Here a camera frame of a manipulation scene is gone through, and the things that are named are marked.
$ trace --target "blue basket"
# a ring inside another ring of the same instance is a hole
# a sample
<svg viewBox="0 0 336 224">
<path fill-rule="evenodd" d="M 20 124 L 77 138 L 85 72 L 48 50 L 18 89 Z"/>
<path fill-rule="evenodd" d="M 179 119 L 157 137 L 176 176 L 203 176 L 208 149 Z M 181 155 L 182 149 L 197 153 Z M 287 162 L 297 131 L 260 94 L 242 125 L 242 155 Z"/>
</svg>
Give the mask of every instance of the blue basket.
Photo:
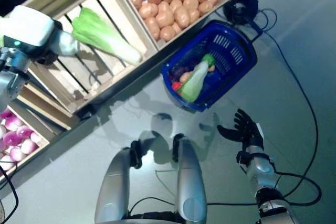
<svg viewBox="0 0 336 224">
<path fill-rule="evenodd" d="M 204 79 L 197 100 L 186 102 L 172 89 L 172 83 L 200 63 L 205 54 L 215 58 L 215 71 Z M 214 21 L 206 25 L 186 46 L 175 53 L 161 73 L 169 93 L 183 106 L 204 111 L 210 108 L 255 64 L 257 55 L 252 43 L 242 33 L 226 23 Z"/>
</svg>

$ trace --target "basket handle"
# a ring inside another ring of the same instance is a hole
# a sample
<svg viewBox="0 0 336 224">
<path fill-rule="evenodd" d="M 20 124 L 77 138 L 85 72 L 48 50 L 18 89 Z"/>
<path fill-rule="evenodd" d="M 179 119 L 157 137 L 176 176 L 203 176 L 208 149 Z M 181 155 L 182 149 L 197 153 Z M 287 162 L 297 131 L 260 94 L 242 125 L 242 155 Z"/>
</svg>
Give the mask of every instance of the basket handle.
<svg viewBox="0 0 336 224">
<path fill-rule="evenodd" d="M 257 32 L 257 35 L 253 39 L 249 39 L 251 43 L 256 41 L 264 31 L 260 29 L 260 27 L 250 18 L 245 17 L 245 20 L 251 25 L 251 27 Z"/>
</svg>

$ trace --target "robot leg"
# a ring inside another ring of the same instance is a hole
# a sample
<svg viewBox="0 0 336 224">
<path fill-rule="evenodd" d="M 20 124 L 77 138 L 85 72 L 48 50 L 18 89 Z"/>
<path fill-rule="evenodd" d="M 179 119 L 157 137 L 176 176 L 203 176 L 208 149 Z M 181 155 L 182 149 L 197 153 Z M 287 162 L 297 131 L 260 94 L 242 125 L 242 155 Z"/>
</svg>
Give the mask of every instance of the robot leg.
<svg viewBox="0 0 336 224">
<path fill-rule="evenodd" d="M 188 138 L 178 134 L 174 138 L 173 159 L 178 162 L 177 211 L 191 222 L 206 220 L 207 207 L 202 171 Z"/>
</svg>

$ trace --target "gray floor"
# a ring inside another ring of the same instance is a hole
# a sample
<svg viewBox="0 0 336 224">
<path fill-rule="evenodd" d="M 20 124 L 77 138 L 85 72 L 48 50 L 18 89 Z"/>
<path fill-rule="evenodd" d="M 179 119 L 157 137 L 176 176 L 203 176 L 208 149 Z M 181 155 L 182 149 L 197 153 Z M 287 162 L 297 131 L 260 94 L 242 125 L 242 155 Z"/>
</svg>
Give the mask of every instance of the gray floor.
<svg viewBox="0 0 336 224">
<path fill-rule="evenodd" d="M 279 23 L 272 34 L 279 40 L 302 81 L 320 126 L 320 146 L 309 176 L 321 185 L 322 201 L 295 211 L 302 223 L 335 223 L 336 148 L 333 17 L 335 0 L 259 0 L 274 7 Z M 195 143 L 201 161 L 208 201 L 252 202 L 246 176 L 235 163 L 240 146 L 216 132 L 232 126 L 242 108 L 259 122 L 266 136 L 265 149 L 278 170 L 302 173 L 314 145 L 314 127 L 308 106 L 271 41 L 263 36 L 254 46 L 258 64 L 211 109 L 191 114 L 167 96 L 159 70 L 111 99 L 83 125 L 32 161 L 14 179 L 20 198 L 18 211 L 8 223 L 93 223 L 96 200 L 105 171 L 117 151 L 132 140 L 155 138 L 140 170 L 131 171 L 130 206 L 146 196 L 174 201 L 175 166 L 170 160 L 172 137 L 184 133 Z M 287 192 L 297 180 L 283 177 Z M 290 198 L 302 202 L 317 192 L 306 183 Z M 3 200 L 7 211 L 12 195 Z M 172 210 L 148 200 L 134 213 Z M 255 223 L 255 207 L 209 207 L 208 223 Z"/>
</svg>

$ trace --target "red onion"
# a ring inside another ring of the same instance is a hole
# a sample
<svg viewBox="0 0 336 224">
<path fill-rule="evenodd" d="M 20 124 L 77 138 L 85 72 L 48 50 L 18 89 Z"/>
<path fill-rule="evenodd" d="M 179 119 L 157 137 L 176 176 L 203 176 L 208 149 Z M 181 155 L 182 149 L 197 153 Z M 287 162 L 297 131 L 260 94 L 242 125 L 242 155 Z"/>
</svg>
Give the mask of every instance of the red onion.
<svg viewBox="0 0 336 224">
<path fill-rule="evenodd" d="M 41 137 L 36 133 L 36 132 L 32 132 L 32 134 L 30 135 L 30 139 L 34 142 L 34 143 L 38 143 L 41 140 Z"/>
<path fill-rule="evenodd" d="M 16 135 L 22 138 L 29 138 L 32 132 L 33 130 L 27 125 L 22 125 L 17 129 Z"/>
<path fill-rule="evenodd" d="M 15 131 L 17 130 L 17 128 L 19 128 L 22 125 L 23 125 L 23 122 L 21 121 L 21 119 L 15 115 L 12 115 L 6 118 L 5 127 L 9 131 Z"/>
<path fill-rule="evenodd" d="M 17 162 L 23 160 L 27 156 L 27 154 L 24 154 L 21 151 L 20 147 L 17 147 L 17 146 L 15 146 L 13 149 L 11 149 L 9 155 L 12 158 L 12 160 L 17 161 Z"/>
<path fill-rule="evenodd" d="M 2 139 L 5 134 L 6 134 L 5 127 L 3 127 L 2 125 L 0 125 L 0 139 Z"/>
<path fill-rule="evenodd" d="M 3 112 L 0 113 L 0 118 L 4 119 L 4 118 L 8 118 L 8 117 L 10 117 L 12 115 L 14 115 L 12 113 L 12 111 L 10 111 L 9 109 L 6 109 L 5 111 L 3 111 Z"/>
<path fill-rule="evenodd" d="M 5 145 L 4 141 L 0 140 L 0 152 L 6 150 L 7 146 Z"/>
<path fill-rule="evenodd" d="M 30 138 L 27 138 L 22 142 L 21 151 L 24 154 L 30 154 L 38 148 L 38 145 L 35 144 Z"/>
<path fill-rule="evenodd" d="M 22 142 L 23 138 L 16 135 L 16 132 L 8 132 L 4 135 L 5 145 L 16 146 Z"/>
<path fill-rule="evenodd" d="M 3 170 L 9 170 L 15 165 L 15 161 L 12 160 L 10 156 L 6 155 L 0 159 L 0 165 Z"/>
</svg>

